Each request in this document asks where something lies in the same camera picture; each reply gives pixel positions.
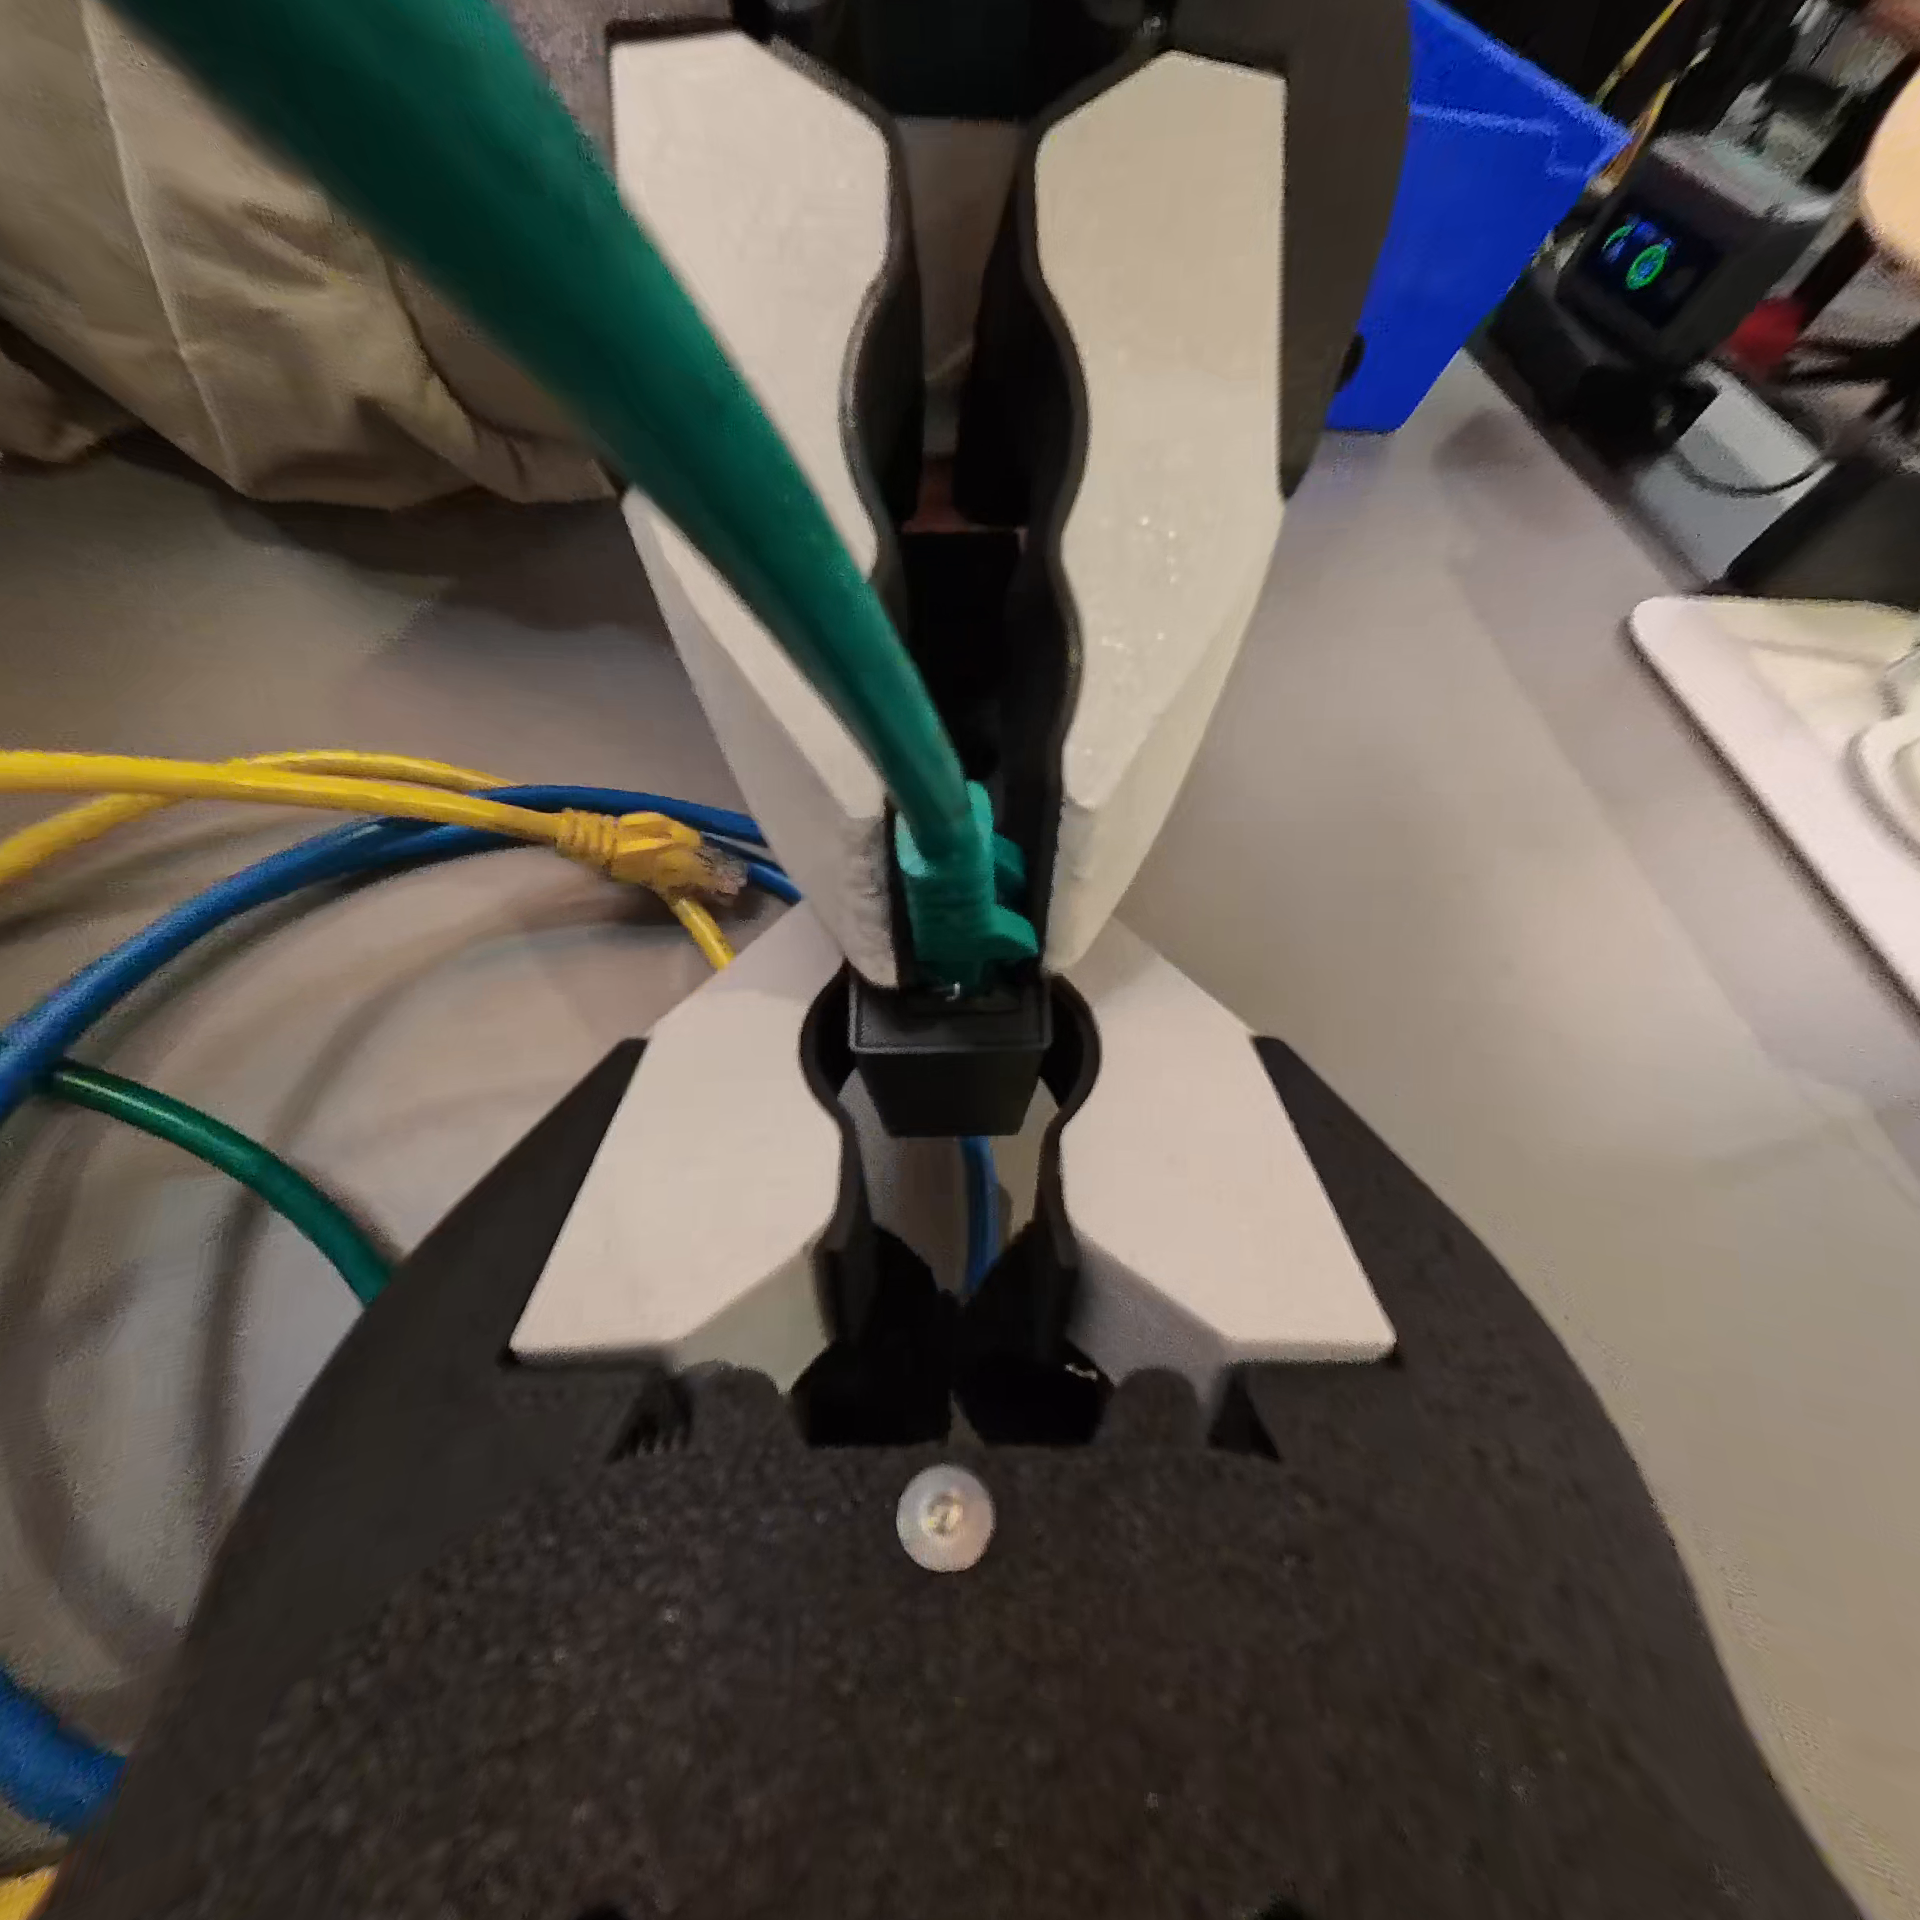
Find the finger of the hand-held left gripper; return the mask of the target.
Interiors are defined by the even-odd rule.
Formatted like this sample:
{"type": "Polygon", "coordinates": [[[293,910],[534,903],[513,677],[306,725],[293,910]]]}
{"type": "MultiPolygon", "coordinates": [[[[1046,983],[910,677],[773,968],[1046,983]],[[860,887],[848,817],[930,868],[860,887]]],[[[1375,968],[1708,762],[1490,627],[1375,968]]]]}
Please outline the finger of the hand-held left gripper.
{"type": "Polygon", "coordinates": [[[1072,104],[1039,152],[1039,271],[1087,414],[1046,900],[1046,968],[1072,968],[1187,777],[1283,525],[1283,77],[1159,53],[1072,104]]]}
{"type": "MultiPolygon", "coordinates": [[[[617,185],[907,623],[915,509],[915,237],[894,127],[745,31],[611,53],[617,185]]],[[[733,777],[818,922],[894,983],[887,792],[728,578],[624,497],[624,525],[733,777]]]]}

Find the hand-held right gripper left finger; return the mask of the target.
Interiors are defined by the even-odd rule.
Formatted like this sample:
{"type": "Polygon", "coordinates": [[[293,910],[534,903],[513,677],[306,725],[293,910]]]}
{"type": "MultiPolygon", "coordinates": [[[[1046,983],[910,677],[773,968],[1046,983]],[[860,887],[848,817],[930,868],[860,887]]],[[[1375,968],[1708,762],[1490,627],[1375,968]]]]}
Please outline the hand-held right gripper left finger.
{"type": "Polygon", "coordinates": [[[792,903],[651,1024],[513,1333],[514,1363],[720,1363],[792,1389],[830,1345],[818,1251],[840,1125],[798,1035],[837,973],[830,930],[792,903]]]}

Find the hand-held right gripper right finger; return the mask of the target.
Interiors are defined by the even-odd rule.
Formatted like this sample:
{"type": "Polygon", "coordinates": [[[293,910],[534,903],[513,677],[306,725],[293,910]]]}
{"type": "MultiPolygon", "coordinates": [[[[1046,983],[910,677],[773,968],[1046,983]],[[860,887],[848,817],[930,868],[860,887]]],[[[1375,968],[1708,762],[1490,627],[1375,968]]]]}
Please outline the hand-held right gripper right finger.
{"type": "Polygon", "coordinates": [[[1067,1345],[1108,1385],[1384,1363],[1393,1326],[1253,1024],[1123,922],[1064,983],[1093,1024],[1087,1088],[1059,1095],[1067,1345]]]}

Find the white tray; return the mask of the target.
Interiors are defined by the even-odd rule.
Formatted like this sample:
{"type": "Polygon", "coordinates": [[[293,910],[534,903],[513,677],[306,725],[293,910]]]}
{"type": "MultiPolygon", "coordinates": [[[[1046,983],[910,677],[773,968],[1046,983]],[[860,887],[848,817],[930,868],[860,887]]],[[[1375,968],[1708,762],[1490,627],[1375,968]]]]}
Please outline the white tray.
{"type": "Polygon", "coordinates": [[[1920,999],[1920,614],[1660,594],[1627,635],[1881,973],[1920,999]]]}

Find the black device with screen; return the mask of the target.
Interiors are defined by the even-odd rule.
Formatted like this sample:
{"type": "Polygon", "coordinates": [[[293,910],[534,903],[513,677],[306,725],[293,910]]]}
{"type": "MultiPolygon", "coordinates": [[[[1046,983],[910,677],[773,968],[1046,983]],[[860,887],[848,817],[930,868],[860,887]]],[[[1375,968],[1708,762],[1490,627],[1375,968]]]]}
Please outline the black device with screen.
{"type": "Polygon", "coordinates": [[[1641,149],[1562,264],[1497,301],[1490,344],[1546,424],[1612,469],[1670,454],[1715,399],[1708,363],[1836,213],[1732,139],[1641,149]]]}

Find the beige zippered bag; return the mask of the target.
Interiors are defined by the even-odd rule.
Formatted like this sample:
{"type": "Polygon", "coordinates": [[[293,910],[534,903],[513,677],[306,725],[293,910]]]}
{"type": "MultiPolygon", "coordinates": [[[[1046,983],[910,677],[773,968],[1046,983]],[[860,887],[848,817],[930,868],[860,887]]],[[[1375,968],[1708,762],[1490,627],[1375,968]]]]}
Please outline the beige zippered bag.
{"type": "Polygon", "coordinates": [[[270,504],[607,500],[563,408],[111,8],[0,11],[0,443],[270,504]]]}

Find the blue plastic bin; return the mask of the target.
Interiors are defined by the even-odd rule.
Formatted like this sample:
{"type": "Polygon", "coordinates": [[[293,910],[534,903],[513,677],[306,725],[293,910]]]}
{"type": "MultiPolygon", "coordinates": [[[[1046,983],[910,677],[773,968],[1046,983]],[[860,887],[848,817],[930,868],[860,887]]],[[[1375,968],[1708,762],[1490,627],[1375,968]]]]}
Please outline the blue plastic bin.
{"type": "Polygon", "coordinates": [[[1412,8],[1407,181],[1324,424],[1402,431],[1627,127],[1439,0],[1412,8]]]}

